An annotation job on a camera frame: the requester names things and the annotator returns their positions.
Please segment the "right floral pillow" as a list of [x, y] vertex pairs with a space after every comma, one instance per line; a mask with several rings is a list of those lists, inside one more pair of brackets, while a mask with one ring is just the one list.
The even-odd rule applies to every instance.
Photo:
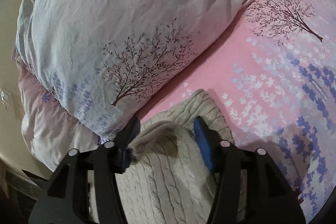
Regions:
[[120, 131], [254, 0], [22, 0], [15, 49], [67, 112]]

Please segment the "floral pillow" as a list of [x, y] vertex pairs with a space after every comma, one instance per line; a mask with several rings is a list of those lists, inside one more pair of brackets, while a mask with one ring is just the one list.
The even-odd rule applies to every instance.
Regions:
[[22, 0], [15, 49], [67, 112], [120, 131], [254, 0]]
[[96, 149], [101, 139], [62, 108], [27, 69], [16, 51], [12, 53], [18, 71], [18, 89], [23, 108], [21, 132], [31, 154], [54, 171], [67, 152]]

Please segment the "dark wooden nightstand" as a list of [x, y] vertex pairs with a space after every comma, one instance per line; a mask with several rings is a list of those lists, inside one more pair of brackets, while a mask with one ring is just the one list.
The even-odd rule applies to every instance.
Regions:
[[1, 202], [7, 207], [14, 223], [29, 223], [47, 179], [27, 170], [19, 173], [1, 162]]

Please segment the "white wall switch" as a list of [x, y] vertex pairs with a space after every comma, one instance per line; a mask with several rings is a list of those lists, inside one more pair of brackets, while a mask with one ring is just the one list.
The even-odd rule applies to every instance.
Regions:
[[14, 110], [12, 95], [5, 88], [1, 88], [1, 101], [3, 103], [4, 109], [7, 112], [11, 112]]

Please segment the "beige cable knit sweater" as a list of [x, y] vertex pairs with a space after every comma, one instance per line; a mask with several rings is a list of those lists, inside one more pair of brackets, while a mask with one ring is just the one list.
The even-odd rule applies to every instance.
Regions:
[[213, 99], [203, 90], [144, 122], [130, 144], [135, 159], [116, 175], [128, 223], [206, 223], [217, 184], [195, 140], [201, 116], [224, 140], [232, 132]]

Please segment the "left floral pillow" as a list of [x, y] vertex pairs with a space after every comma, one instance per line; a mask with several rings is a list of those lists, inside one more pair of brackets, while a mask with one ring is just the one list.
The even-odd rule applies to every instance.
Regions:
[[18, 71], [18, 89], [23, 108], [21, 132], [31, 154], [54, 171], [67, 152], [96, 149], [101, 139], [62, 108], [27, 69], [16, 51], [12, 53]]

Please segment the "pink floral bed sheet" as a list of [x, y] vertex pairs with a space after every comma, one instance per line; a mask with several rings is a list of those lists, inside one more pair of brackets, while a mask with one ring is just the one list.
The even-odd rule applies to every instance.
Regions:
[[256, 0], [142, 109], [147, 120], [205, 90], [236, 145], [265, 145], [306, 221], [335, 188], [335, 0]]

